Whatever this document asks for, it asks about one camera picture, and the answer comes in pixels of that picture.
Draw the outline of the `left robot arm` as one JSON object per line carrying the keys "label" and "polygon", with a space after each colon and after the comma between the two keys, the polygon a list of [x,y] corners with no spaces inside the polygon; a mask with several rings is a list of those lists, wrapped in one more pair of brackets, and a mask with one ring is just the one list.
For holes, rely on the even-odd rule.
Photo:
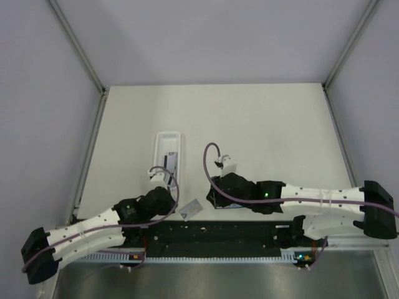
{"label": "left robot arm", "polygon": [[178,187],[156,187],[144,196],[123,199],[106,211],[70,226],[33,230],[21,249],[22,272],[29,284],[53,277],[66,265],[108,248],[134,247],[143,231],[174,213],[180,199]]}

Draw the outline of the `white plastic basket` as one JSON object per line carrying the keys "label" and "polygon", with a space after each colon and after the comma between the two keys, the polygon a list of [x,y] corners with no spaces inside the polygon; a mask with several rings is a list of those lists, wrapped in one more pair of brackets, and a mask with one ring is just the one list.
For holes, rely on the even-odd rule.
{"label": "white plastic basket", "polygon": [[181,149],[181,133],[162,131],[156,135],[153,165],[169,170],[178,184],[180,184]]}

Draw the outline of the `blue card holder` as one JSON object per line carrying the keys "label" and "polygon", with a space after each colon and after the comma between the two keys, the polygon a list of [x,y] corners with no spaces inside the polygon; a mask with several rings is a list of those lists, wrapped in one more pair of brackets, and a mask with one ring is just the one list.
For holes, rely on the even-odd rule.
{"label": "blue card holder", "polygon": [[217,209],[240,209],[242,208],[241,205],[236,204],[236,203],[232,203],[232,204],[228,204],[227,206],[217,206]]}

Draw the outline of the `diamond print silver card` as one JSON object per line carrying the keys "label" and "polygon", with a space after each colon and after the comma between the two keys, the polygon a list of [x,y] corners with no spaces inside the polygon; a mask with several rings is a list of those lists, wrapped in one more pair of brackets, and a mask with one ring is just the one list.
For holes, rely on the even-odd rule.
{"label": "diamond print silver card", "polygon": [[203,206],[197,199],[192,200],[191,202],[187,203],[183,206],[180,210],[180,216],[183,218],[185,222],[189,221],[195,215],[200,213],[203,210]]}

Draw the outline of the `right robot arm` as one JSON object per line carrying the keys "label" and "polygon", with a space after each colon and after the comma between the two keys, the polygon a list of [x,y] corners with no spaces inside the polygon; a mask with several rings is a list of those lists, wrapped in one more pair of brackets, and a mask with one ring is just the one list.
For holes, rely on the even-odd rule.
{"label": "right robot arm", "polygon": [[282,181],[252,182],[235,173],[209,176],[207,199],[220,206],[236,203],[255,213],[286,214],[296,227],[291,239],[303,247],[312,240],[361,230],[374,239],[396,239],[398,213],[393,198],[377,182],[349,189],[312,189]]}

